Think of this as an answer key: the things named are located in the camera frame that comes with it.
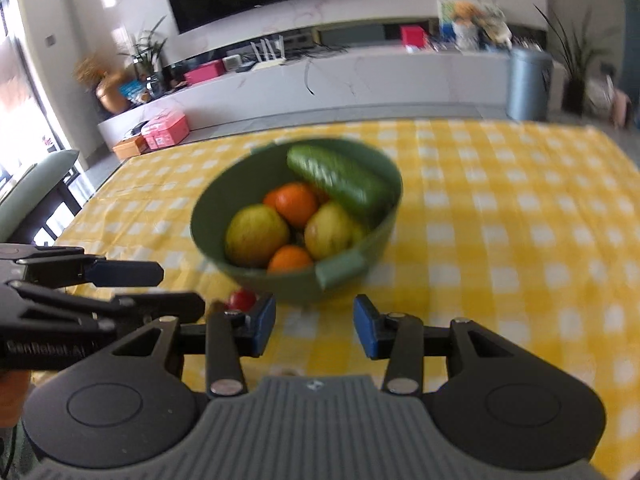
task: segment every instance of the gray floor tile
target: gray floor tile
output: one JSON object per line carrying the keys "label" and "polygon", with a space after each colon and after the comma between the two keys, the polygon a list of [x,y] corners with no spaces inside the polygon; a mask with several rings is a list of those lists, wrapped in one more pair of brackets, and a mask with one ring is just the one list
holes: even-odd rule
{"label": "gray floor tile", "polygon": [[507,112],[502,107],[479,106],[478,113],[483,119],[490,121],[511,121],[511,119],[507,116]]}
{"label": "gray floor tile", "polygon": [[549,115],[549,122],[555,124],[570,124],[578,126],[593,126],[607,134],[626,156],[640,166],[640,131],[634,126],[629,129],[615,128],[607,121],[594,117],[578,117],[565,112],[555,112]]}
{"label": "gray floor tile", "polygon": [[250,129],[252,120],[237,121],[235,123],[219,124],[218,126],[210,126],[191,132],[181,144],[189,144],[190,142],[198,142],[200,140],[215,139],[216,137],[224,137],[233,134],[245,133],[252,131]]}
{"label": "gray floor tile", "polygon": [[85,179],[98,189],[122,164],[115,153],[108,153],[84,172]]}
{"label": "gray floor tile", "polygon": [[478,109],[471,105],[389,105],[341,108],[339,121],[367,121],[405,118],[481,118]]}
{"label": "gray floor tile", "polygon": [[327,110],[313,110],[311,112],[300,112],[295,114],[286,114],[282,117],[282,126],[279,128],[290,128],[292,126],[307,126],[309,124],[335,123],[337,119],[335,108]]}

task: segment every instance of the red box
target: red box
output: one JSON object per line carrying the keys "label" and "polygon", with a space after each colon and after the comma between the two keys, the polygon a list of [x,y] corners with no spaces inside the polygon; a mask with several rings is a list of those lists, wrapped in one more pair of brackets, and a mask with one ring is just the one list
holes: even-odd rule
{"label": "red box", "polygon": [[221,59],[217,59],[215,61],[209,61],[208,63],[197,67],[197,69],[191,70],[191,72],[187,72],[184,75],[184,78],[187,80],[189,85],[195,85],[196,83],[202,83],[203,81],[219,77],[225,72],[225,64]]}
{"label": "red box", "polygon": [[167,110],[145,124],[142,135],[152,150],[175,146],[189,135],[187,117],[178,110]]}
{"label": "red box", "polygon": [[400,34],[404,46],[414,46],[417,48],[426,47],[424,29],[418,25],[401,25]]}

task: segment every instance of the pear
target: pear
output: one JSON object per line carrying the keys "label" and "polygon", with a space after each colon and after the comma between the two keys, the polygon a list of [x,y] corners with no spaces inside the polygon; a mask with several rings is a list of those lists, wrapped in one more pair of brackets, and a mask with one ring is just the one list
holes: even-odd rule
{"label": "pear", "polygon": [[266,267],[289,242],[289,227],[271,207],[257,204],[238,211],[226,229],[225,254],[239,267]]}
{"label": "pear", "polygon": [[351,248],[364,235],[364,228],[337,202],[327,202],[306,224],[306,250],[313,259],[324,260]]}

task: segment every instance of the cardboard box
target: cardboard box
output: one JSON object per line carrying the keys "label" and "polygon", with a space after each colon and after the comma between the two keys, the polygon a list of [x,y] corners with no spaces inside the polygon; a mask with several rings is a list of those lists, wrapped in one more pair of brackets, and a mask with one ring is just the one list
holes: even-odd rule
{"label": "cardboard box", "polygon": [[142,155],[148,151],[149,145],[142,135],[121,140],[113,147],[113,153],[115,153],[120,160],[127,160],[132,156]]}

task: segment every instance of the plant pot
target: plant pot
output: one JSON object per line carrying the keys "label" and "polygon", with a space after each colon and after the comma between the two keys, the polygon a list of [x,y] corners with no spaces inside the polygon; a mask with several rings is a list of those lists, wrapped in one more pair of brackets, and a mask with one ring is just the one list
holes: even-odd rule
{"label": "plant pot", "polygon": [[155,73],[145,79],[145,86],[152,99],[161,98],[166,89],[164,88],[164,78],[161,73]]}
{"label": "plant pot", "polygon": [[564,85],[562,110],[572,114],[582,115],[584,107],[585,83],[579,79],[569,79]]}
{"label": "plant pot", "polygon": [[126,82],[123,72],[107,74],[95,89],[95,95],[105,110],[118,115],[128,110],[131,103],[120,93],[120,85]]}

